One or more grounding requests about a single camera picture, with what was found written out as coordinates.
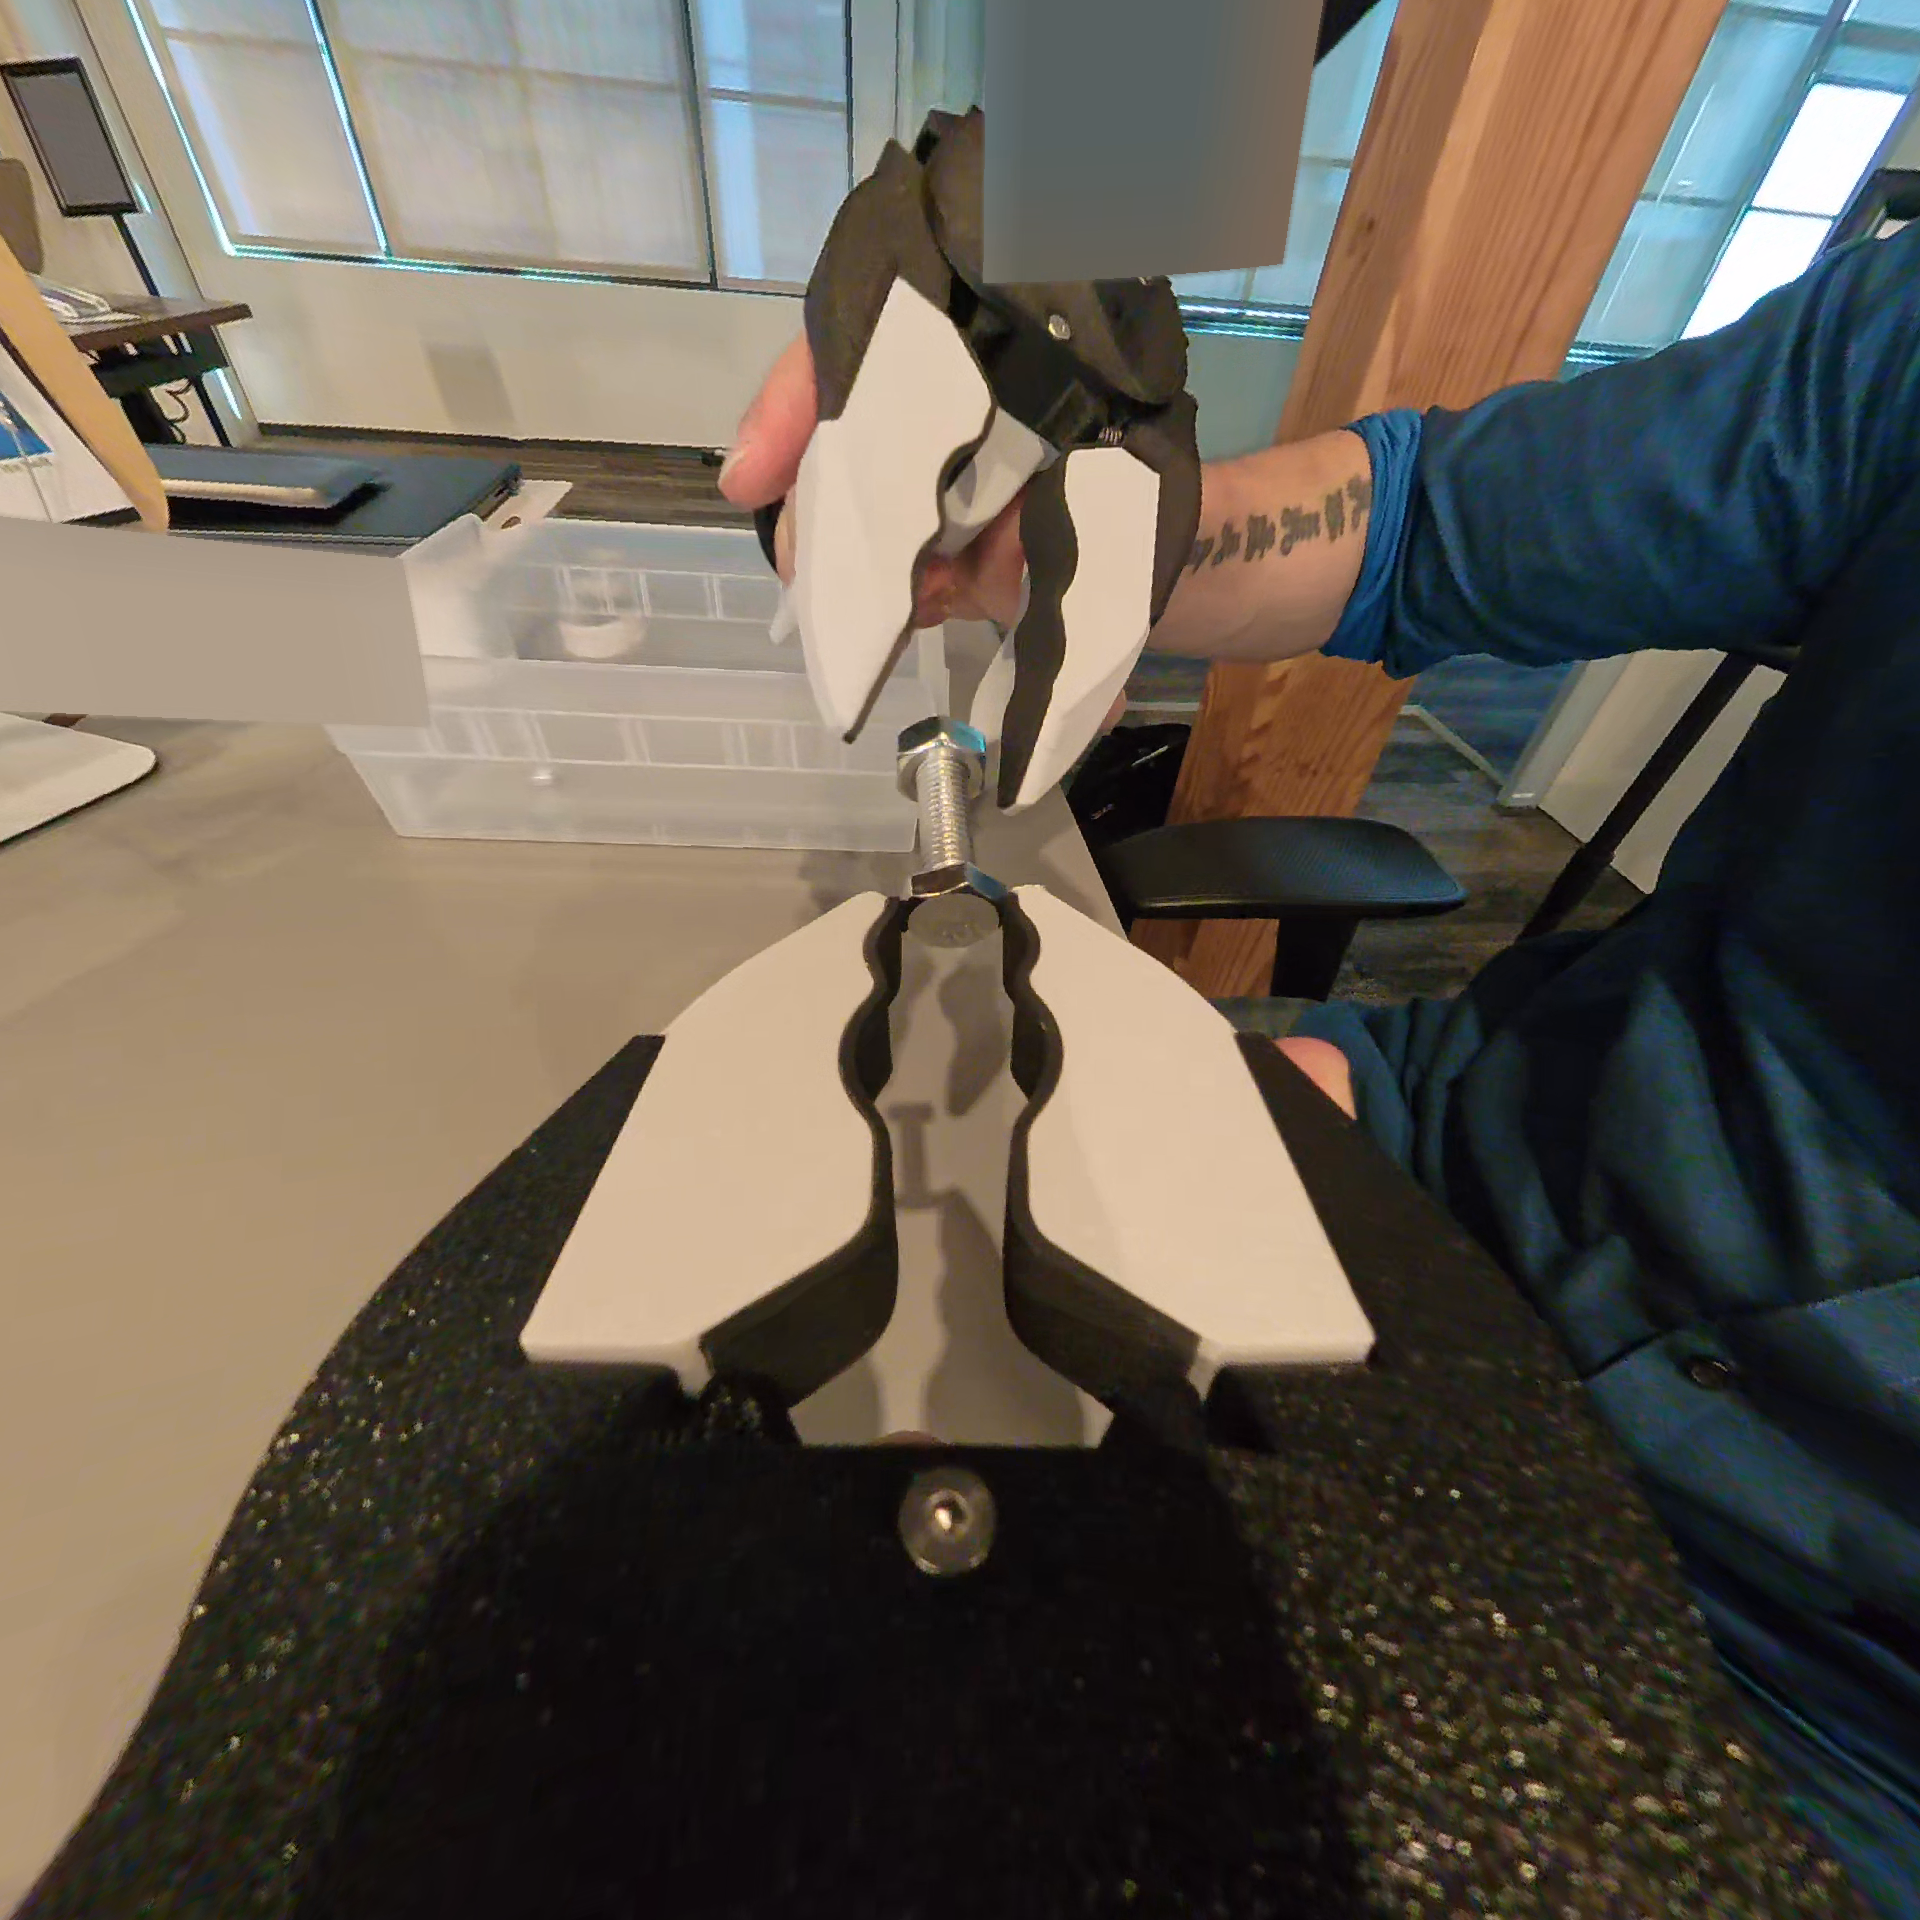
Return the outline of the small black monitor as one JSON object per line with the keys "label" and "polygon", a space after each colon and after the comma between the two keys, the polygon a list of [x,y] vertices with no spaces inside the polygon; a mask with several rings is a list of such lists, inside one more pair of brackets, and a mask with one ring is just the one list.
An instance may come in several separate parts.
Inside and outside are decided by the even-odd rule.
{"label": "small black monitor", "polygon": [[2,61],[2,82],[62,218],[109,219],[146,298],[158,298],[130,228],[142,202],[85,61],[76,54]]}

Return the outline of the silver laptop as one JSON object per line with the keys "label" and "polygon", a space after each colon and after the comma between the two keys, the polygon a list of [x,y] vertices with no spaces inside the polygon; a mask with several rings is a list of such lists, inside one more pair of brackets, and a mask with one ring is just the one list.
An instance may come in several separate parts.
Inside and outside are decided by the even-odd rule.
{"label": "silver laptop", "polygon": [[156,448],[156,472],[173,502],[324,516],[375,497],[378,469],[319,454],[251,454],[239,448]]}

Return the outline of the window with white blind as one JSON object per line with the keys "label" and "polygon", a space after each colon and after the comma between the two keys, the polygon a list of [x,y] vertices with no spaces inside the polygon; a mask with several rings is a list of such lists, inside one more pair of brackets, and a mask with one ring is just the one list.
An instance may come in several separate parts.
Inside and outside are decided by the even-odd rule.
{"label": "window with white blind", "polygon": [[972,5],[126,5],[228,256],[795,298]]}

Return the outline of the person's right forearm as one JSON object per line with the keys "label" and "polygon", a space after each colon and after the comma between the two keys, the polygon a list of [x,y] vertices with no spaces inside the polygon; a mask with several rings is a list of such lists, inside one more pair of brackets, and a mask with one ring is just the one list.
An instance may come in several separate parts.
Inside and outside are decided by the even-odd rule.
{"label": "person's right forearm", "polygon": [[1318,651],[1356,593],[1372,516],[1374,457],[1350,427],[1202,465],[1191,554],[1147,646],[1208,662]]}

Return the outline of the person's black office chair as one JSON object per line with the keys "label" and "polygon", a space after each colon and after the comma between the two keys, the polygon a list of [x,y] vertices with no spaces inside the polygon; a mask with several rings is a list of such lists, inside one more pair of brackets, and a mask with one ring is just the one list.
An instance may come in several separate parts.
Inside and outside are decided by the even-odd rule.
{"label": "person's black office chair", "polygon": [[[1792,673],[1798,650],[1770,644],[1720,659],[1621,801],[1556,873],[1523,929],[1558,930],[1611,867],[1624,836],[1684,769],[1742,685]],[[1092,849],[1123,925],[1135,921],[1271,921],[1268,994],[1323,1002],[1365,921],[1427,921],[1459,909],[1461,885],[1420,840],[1356,818],[1164,824]]]}

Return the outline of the long brown desk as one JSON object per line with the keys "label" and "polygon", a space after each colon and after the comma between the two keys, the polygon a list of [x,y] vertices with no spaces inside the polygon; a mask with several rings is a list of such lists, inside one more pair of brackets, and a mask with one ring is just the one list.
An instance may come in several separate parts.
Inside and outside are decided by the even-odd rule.
{"label": "long brown desk", "polygon": [[63,328],[67,339],[92,361],[102,392],[120,404],[143,443],[183,443],[183,429],[162,411],[160,392],[187,386],[216,445],[234,443],[228,424],[207,392],[231,358],[222,328],[246,322],[246,301],[192,301],[138,298],[100,318]]}

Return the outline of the clear plastic bin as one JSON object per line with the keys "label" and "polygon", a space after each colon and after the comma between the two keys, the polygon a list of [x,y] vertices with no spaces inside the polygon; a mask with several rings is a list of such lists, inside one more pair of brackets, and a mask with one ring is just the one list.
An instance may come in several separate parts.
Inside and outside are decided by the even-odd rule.
{"label": "clear plastic bin", "polygon": [[845,742],[755,533],[472,516],[403,554],[426,721],[331,728],[389,825],[482,842],[906,852],[895,737],[947,692],[910,643]]}

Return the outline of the person's right hand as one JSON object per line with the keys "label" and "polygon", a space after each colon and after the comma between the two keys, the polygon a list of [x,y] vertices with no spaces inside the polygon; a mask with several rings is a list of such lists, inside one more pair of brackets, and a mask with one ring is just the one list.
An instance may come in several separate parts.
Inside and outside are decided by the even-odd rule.
{"label": "person's right hand", "polygon": [[[774,529],[774,574],[790,585],[795,574],[800,510],[786,506],[800,462],[818,421],[818,394],[805,337],[773,363],[717,473],[727,501],[744,510],[782,506]],[[924,628],[947,619],[984,619],[998,628],[1018,624],[1023,597],[1021,548],[1023,491],[1018,491],[958,554],[934,550],[916,574],[916,621]]]}

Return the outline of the person's blue shirt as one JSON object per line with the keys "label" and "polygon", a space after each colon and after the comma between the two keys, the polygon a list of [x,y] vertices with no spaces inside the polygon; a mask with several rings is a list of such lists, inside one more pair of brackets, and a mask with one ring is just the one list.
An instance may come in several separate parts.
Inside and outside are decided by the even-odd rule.
{"label": "person's blue shirt", "polygon": [[1797,651],[1621,921],[1302,1028],[1556,1334],[1795,1796],[1916,1916],[1916,225],[1636,363],[1354,432],[1332,656]]}

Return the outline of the printed instruction sheet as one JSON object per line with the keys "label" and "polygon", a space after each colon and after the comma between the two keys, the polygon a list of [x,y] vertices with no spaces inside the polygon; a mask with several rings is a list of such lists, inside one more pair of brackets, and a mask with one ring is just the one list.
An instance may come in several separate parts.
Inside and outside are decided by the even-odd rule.
{"label": "printed instruction sheet", "polygon": [[124,489],[2,345],[2,518],[72,523],[130,513]]}

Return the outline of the light wooden support post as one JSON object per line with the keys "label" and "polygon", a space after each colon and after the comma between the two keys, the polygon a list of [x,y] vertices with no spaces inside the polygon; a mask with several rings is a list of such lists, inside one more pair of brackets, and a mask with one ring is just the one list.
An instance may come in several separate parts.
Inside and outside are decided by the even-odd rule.
{"label": "light wooden support post", "polygon": [[[1282,441],[1562,370],[1724,2],[1402,2],[1312,299]],[[1171,818],[1354,814],[1405,702],[1379,666],[1218,666]],[[1207,996],[1276,930],[1140,923]]]}

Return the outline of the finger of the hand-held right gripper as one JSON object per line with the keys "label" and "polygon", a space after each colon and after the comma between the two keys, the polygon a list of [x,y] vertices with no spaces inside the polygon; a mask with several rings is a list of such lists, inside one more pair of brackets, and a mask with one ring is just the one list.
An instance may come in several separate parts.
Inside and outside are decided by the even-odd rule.
{"label": "finger of the hand-held right gripper", "polygon": [[823,723],[852,741],[911,638],[916,569],[943,531],[956,460],[997,406],[947,314],[894,282],[843,411],[815,426],[790,497],[786,610]]}
{"label": "finger of the hand-held right gripper", "polygon": [[968,721],[997,750],[994,803],[1043,801],[1108,723],[1144,646],[1160,478],[1126,448],[1079,448],[1023,491],[1023,601]]}

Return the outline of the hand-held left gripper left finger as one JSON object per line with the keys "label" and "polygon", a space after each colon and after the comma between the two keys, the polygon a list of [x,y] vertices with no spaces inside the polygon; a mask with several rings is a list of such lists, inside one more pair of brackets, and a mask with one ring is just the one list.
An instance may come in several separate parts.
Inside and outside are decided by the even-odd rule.
{"label": "hand-held left gripper left finger", "polygon": [[890,1005],[902,900],[859,893],[660,1036],[525,1320],[528,1363],[835,1381],[899,1289]]}

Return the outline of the steel hex bolt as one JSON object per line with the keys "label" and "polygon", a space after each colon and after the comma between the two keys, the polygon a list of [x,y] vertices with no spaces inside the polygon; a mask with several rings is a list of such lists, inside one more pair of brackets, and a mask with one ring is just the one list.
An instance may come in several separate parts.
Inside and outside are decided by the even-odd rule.
{"label": "steel hex bolt", "polygon": [[934,948],[967,948],[1002,930],[1005,888],[973,860],[976,777],[950,754],[916,771],[919,868],[908,882],[911,936]]}

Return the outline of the black flat box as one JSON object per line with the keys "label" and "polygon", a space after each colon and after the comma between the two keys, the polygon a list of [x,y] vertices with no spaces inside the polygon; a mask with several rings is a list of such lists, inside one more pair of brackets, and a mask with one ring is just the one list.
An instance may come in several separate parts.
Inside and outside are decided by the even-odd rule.
{"label": "black flat box", "polygon": [[418,544],[469,513],[490,513],[490,502],[516,489],[516,462],[448,452],[331,452],[314,448],[239,448],[251,454],[310,454],[367,465],[383,489],[351,502],[344,513],[309,516],[251,510],[210,510],[200,502],[168,501],[172,529],[195,537],[244,540],[256,544],[333,544],[398,554]]}

